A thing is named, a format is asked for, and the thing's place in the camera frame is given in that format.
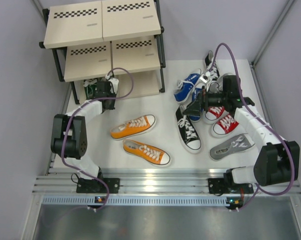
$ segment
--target gray wall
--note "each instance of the gray wall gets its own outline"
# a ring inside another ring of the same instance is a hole
[[[44,34],[30,0],[0,0],[0,240],[19,239],[66,93],[52,53],[39,48]]]
[[[276,130],[301,149],[301,0],[297,0],[257,65]],[[301,184],[301,152],[299,181]]]
[[[88,0],[40,0],[44,8]],[[221,42],[253,60],[286,0],[160,0],[168,60],[198,60]],[[219,58],[229,58],[221,50]]]

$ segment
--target cable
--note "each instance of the cable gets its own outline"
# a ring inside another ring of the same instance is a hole
[[[214,59],[212,61],[212,67],[209,69],[209,71],[212,71],[213,70],[213,66],[216,62],[216,56],[217,56],[217,53],[218,53],[218,50],[221,46],[224,46],[227,48],[229,54],[230,54],[230,57],[231,57],[231,60],[232,60],[232,63],[234,65],[234,69],[235,69],[235,75],[236,75],[236,80],[237,80],[237,84],[238,84],[238,91],[239,91],[239,96],[240,96],[240,99],[243,103],[243,105],[245,106],[245,108],[248,110],[248,112],[254,117],[256,118],[262,125],[264,125],[272,134],[274,134],[274,136],[276,136],[278,138],[278,140],[280,141],[280,143],[283,145],[285,151],[287,152],[287,156],[288,156],[288,159],[289,159],[289,164],[290,164],[290,169],[291,169],[291,176],[290,176],[290,181],[289,181],[289,184],[287,186],[287,188],[284,190],[284,191],[281,191],[281,192],[276,192],[276,193],[273,193],[273,192],[268,192],[264,189],[261,188],[261,186],[256,183],[256,186],[257,186],[257,189],[255,191],[255,193],[253,194],[253,196],[249,199],[249,201],[244,205],[242,206],[240,209],[243,209],[245,206],[247,206],[252,200],[253,198],[256,196],[257,192],[260,190],[261,192],[265,193],[265,194],[268,194],[268,195],[271,195],[271,196],[280,196],[280,195],[284,195],[286,194],[293,186],[294,184],[294,179],[295,179],[295,168],[294,168],[294,162],[293,162],[293,157],[291,155],[291,152],[288,148],[288,146],[286,145],[286,143],[284,142],[284,140],[281,138],[281,136],[275,131],[273,130],[270,126],[268,126],[262,119],[260,119],[259,117],[256,116],[256,114],[248,107],[248,105],[246,104],[245,100],[244,100],[244,97],[243,97],[243,93],[242,93],[242,88],[241,88],[241,81],[240,81],[240,77],[239,77],[239,71],[238,71],[238,68],[237,68],[237,64],[236,64],[236,61],[235,61],[235,57],[234,57],[234,54],[232,53],[232,50],[230,49],[230,47],[226,44],[226,43],[221,43],[218,45],[217,49],[216,49],[216,52],[215,52],[215,56],[214,56]]]
[[[77,178],[77,181],[74,181],[73,180],[73,175],[75,175],[76,176],[76,178]],[[70,180],[74,183],[74,184],[78,184],[79,183],[79,176],[76,174],[76,173],[72,173],[71,175],[70,175]]]
[[[241,187],[241,188],[240,188],[240,199],[241,199],[242,201],[244,201],[244,197],[245,197],[245,192],[244,192],[244,189]]]
[[[121,96],[121,97],[98,97],[98,98],[89,100],[88,102],[85,102],[83,105],[81,105],[80,108],[76,109],[76,110],[72,113],[72,115],[70,116],[70,118],[69,118],[69,120],[68,120],[67,127],[66,127],[66,130],[65,130],[64,140],[63,140],[62,146],[61,146],[61,156],[60,156],[60,158],[61,158],[62,163],[63,163],[66,167],[75,169],[75,170],[81,172],[82,174],[84,174],[84,175],[86,175],[86,176],[88,176],[88,177],[90,177],[90,178],[92,178],[92,179],[97,180],[98,182],[100,182],[101,184],[103,184],[104,187],[106,188],[107,194],[106,194],[106,198],[105,198],[104,204],[103,204],[100,208],[98,208],[98,210],[103,209],[103,208],[105,207],[105,205],[106,205],[108,199],[109,199],[109,196],[110,196],[110,190],[109,190],[109,187],[106,185],[106,183],[105,183],[103,180],[101,180],[101,179],[99,179],[99,178],[97,178],[97,177],[95,177],[95,176],[92,176],[92,175],[90,175],[90,174],[87,173],[87,172],[84,172],[83,170],[81,170],[80,168],[78,168],[78,167],[76,167],[76,166],[72,166],[72,165],[70,165],[70,164],[67,164],[67,163],[65,162],[65,158],[64,158],[64,157],[65,157],[65,146],[66,146],[67,136],[68,136],[68,133],[69,133],[69,131],[70,131],[71,124],[72,124],[72,121],[73,121],[73,118],[75,117],[75,115],[76,115],[77,113],[79,113],[79,112],[81,111],[82,108],[86,107],[86,106],[87,106],[88,104],[90,104],[90,103],[93,103],[93,102],[96,102],[96,101],[100,101],[100,100],[118,100],[118,99],[123,99],[123,98],[126,98],[128,95],[130,95],[130,94],[132,93],[133,88],[134,88],[134,78],[133,78],[132,74],[131,74],[129,71],[127,71],[126,69],[122,68],[122,67],[115,67],[115,68],[111,69],[111,70],[108,72],[107,75],[109,75],[110,73],[114,72],[114,70],[123,70],[124,72],[126,72],[126,73],[128,74],[128,76],[129,76],[129,78],[130,78],[130,80],[131,80],[131,88],[130,88],[130,91],[129,91],[126,95]]]
[[[81,172],[82,174],[92,178],[92,179],[95,179],[96,181],[100,182],[105,188],[106,188],[106,197],[105,197],[105,201],[103,202],[103,205],[101,205],[99,208],[95,208],[94,209],[94,212],[96,213],[97,211],[103,209],[110,197],[110,189],[109,187],[107,186],[107,184],[95,177],[95,176],[92,176],[90,175],[89,173],[83,171],[82,169],[76,167],[76,166],[73,166],[73,165],[70,165],[68,163],[65,162],[65,146],[66,146],[66,141],[67,141],[67,136],[68,136],[68,133],[70,131],[70,128],[71,128],[71,124],[72,124],[72,120],[74,118],[74,116],[79,113],[81,111],[82,108],[84,108],[85,106],[87,106],[88,104],[90,103],[93,103],[93,102],[96,102],[96,101],[100,101],[100,100],[118,100],[118,99],[123,99],[123,98],[126,98],[128,95],[130,95],[133,91],[133,88],[134,88],[134,78],[132,76],[132,74],[127,71],[126,69],[122,68],[122,67],[115,67],[113,69],[111,69],[107,75],[109,75],[110,73],[113,73],[114,70],[123,70],[124,72],[126,72],[131,80],[131,88],[130,88],[130,91],[125,94],[124,96],[120,96],[120,97],[99,97],[99,98],[95,98],[95,99],[92,99],[92,100],[89,100],[87,102],[85,102],[83,105],[80,106],[80,108],[76,109],[73,114],[70,116],[69,120],[68,120],[68,123],[67,123],[67,127],[66,127],[66,130],[65,130],[65,134],[64,134],[64,139],[63,139],[63,142],[62,142],[62,147],[61,147],[61,154],[60,154],[60,158],[61,158],[61,161],[62,163],[66,166],[66,167],[69,167],[69,168],[72,168],[72,169],[75,169],[76,171],[78,172]],[[51,222],[51,224],[46,224],[45,221],[44,221],[44,215],[42,215],[42,222],[44,224],[45,227],[47,228],[50,228],[54,223],[58,222],[59,220],[61,220],[63,217],[65,217],[67,214],[69,214],[70,212],[74,211],[74,210],[77,210],[77,209],[82,209],[82,208],[87,208],[87,206],[76,206],[72,209],[70,209],[69,211],[63,213],[61,216],[59,216],[56,220],[54,220],[53,222]]]

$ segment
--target orange sneaker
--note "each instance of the orange sneaker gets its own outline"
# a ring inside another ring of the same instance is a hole
[[[155,127],[155,124],[156,118],[154,115],[144,115],[112,128],[110,130],[110,135],[115,140],[121,140],[127,137],[147,133]]]
[[[141,157],[153,165],[167,167],[171,164],[168,153],[157,147],[130,139],[123,140],[122,144],[125,152]]]

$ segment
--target gray sneaker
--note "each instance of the gray sneaker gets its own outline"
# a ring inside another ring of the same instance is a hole
[[[247,133],[243,133],[213,147],[209,154],[214,161],[220,161],[228,155],[245,152],[254,145],[251,137]]]

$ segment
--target black sneaker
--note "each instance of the black sneaker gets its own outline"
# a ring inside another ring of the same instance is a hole
[[[184,108],[180,105],[175,114],[179,130],[179,138],[187,151],[192,154],[197,154],[201,150],[202,143],[189,116],[183,115],[183,111]]]
[[[214,59],[214,53],[212,51],[209,51],[207,56],[205,57],[206,71],[211,69],[213,59]],[[210,75],[212,76],[212,81],[216,81],[220,77],[220,71],[219,71],[219,68],[218,68],[216,62],[214,64],[214,66],[212,67],[212,70],[210,71]]]

